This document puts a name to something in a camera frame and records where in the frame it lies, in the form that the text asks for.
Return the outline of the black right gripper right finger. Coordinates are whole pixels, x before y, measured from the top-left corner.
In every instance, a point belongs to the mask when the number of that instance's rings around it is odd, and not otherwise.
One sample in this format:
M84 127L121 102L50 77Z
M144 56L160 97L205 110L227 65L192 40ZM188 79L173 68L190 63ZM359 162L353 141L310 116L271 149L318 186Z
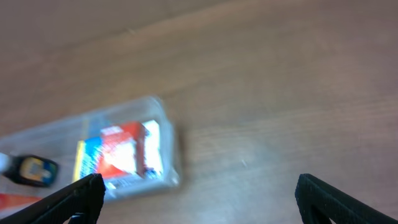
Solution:
M304 224L397 224L311 174L299 176L295 198Z

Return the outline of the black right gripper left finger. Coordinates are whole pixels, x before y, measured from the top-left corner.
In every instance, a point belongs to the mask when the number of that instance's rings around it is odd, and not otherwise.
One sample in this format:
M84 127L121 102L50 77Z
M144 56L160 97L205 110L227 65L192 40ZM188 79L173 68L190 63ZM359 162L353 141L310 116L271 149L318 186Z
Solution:
M90 174L1 219L1 224L96 224L104 204L101 174Z

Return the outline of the blue VapoDrops cough box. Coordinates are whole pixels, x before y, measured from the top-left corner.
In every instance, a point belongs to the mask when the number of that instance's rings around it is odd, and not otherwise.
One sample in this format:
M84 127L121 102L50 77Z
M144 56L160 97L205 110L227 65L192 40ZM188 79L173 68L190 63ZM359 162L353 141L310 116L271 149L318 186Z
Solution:
M97 173L102 154L102 139L97 136L78 141L72 181L76 182L90 174Z

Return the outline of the dark bottle white cap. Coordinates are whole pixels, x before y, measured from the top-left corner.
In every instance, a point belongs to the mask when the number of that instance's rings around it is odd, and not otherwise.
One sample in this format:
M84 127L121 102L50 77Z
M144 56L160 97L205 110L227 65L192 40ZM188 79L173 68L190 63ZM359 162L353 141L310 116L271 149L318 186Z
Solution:
M50 159L1 153L1 175L15 184L47 188L55 182L58 172L58 164Z

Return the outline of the clear plastic container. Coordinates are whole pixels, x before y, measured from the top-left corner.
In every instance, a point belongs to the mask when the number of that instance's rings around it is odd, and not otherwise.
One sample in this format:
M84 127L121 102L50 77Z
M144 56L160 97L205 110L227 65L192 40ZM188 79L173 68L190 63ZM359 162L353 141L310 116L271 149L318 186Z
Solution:
M50 159L59 166L55 182L47 188L15 184L1 178L3 194L46 197L73 183L78 141L101 137L101 130L109 126L138 121L155 121L160 131L160 157L164 171L158 179L147 180L136 186L110 190L106 186L105 200L114 201L158 189L175 187L180 177L175 165L174 127L169 121L162 103L147 96L120 105L90 111L51 123L25 129L1 138L1 153L10 156L34 155Z

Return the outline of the orange tablet tube white cap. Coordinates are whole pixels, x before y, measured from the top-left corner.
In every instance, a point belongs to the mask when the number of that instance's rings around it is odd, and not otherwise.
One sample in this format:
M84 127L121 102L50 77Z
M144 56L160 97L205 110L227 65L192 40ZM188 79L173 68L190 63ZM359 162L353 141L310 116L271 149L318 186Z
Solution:
M41 200L40 197L31 197L23 195L3 194L0 195L1 217L12 215L33 203Z

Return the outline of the red ActiFast medicine box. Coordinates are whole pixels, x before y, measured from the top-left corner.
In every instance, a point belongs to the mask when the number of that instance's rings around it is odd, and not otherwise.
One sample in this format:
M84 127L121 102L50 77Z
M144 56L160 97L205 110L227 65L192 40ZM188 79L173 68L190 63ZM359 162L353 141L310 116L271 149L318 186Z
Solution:
M144 178L146 128L133 121L101 130L101 152L96 171L106 179L132 175Z

